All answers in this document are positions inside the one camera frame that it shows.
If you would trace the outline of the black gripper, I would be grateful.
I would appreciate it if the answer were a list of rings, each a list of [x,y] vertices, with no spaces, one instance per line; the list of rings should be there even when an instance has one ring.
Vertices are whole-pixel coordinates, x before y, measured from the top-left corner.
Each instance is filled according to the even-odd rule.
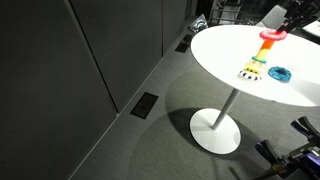
[[[279,31],[290,33],[295,28],[294,21],[300,20],[300,25],[304,25],[317,19],[316,14],[320,11],[320,0],[289,0],[286,9],[284,17],[289,23],[283,23]]]

